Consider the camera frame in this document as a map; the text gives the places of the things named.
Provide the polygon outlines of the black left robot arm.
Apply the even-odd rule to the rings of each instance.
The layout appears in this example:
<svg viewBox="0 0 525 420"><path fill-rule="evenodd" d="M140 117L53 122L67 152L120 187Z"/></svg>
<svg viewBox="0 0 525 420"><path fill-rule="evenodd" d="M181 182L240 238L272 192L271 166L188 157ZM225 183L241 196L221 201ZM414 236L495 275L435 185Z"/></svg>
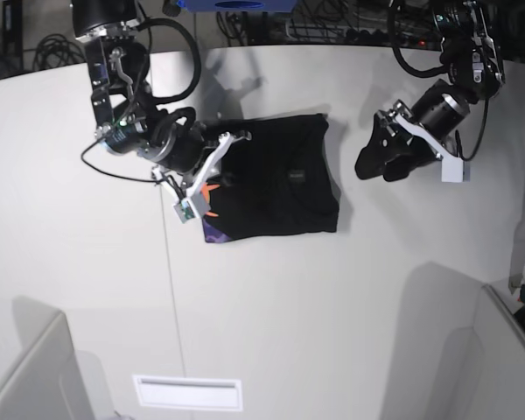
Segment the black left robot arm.
<svg viewBox="0 0 525 420"><path fill-rule="evenodd" d="M463 183L473 160L463 152L458 126L470 115L470 107L488 104L505 85L500 48L489 32L484 6L477 1L435 1L434 24L441 36L440 64L418 70L403 57L396 35L400 1L388 7L387 29L391 49L399 66L434 84L408 106L396 101L388 110L374 114L373 130L360 151L354 170L361 180L406 179L415 169L436 161L445 183Z"/></svg>

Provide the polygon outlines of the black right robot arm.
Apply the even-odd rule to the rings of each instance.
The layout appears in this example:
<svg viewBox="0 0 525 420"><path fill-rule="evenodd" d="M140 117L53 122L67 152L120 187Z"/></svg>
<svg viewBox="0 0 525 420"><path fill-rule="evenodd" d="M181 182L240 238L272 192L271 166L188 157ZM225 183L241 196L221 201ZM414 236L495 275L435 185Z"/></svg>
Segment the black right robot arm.
<svg viewBox="0 0 525 420"><path fill-rule="evenodd" d="M193 35L168 17L148 17L137 1L73 1L74 36L83 46L91 83L94 146L122 156L134 152L152 162L145 183L162 186L183 222L211 214L209 180L220 175L231 146L248 141L246 130L220 130L206 136L192 107L172 112L165 105L189 97L200 82L200 49ZM139 32L171 28L192 54L192 79L179 94L155 96L147 75L151 44L136 40Z"/></svg>

